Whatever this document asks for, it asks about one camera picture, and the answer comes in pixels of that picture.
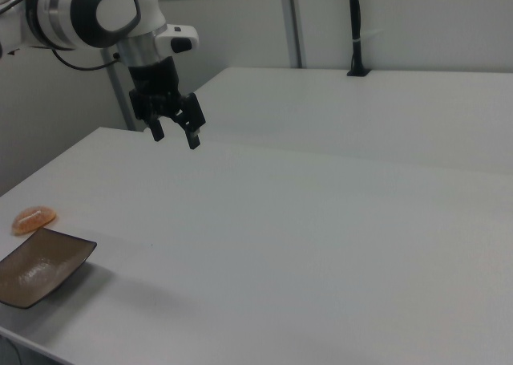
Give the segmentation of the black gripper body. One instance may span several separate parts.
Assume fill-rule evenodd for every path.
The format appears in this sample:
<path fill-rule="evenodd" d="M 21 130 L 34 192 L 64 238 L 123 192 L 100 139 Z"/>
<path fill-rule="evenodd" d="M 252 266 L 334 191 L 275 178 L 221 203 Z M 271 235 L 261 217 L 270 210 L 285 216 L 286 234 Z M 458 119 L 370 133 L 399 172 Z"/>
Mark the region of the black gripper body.
<path fill-rule="evenodd" d="M 156 96 L 155 113 L 158 116 L 189 121 L 184 99 L 179 92 L 179 76 L 172 57 L 144 67 L 129 67 L 128 70 L 134 83 L 129 97 L 136 119 L 147 120 L 147 115 L 143 113 L 143 101 L 147 97 Z"/>

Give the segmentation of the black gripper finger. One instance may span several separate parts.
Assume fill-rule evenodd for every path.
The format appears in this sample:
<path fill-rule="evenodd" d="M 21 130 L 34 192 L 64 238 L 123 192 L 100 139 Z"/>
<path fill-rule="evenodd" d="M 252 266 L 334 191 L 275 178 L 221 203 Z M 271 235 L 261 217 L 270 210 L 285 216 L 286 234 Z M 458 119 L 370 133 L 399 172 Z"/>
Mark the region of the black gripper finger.
<path fill-rule="evenodd" d="M 176 122 L 186 135 L 188 146 L 194 150 L 200 146 L 200 128 L 206 124 L 204 113 L 194 93 L 182 95 L 176 112 Z"/>
<path fill-rule="evenodd" d="M 155 142 L 160 142 L 164 138 L 164 130 L 158 117 L 152 117 L 148 124 Z"/>

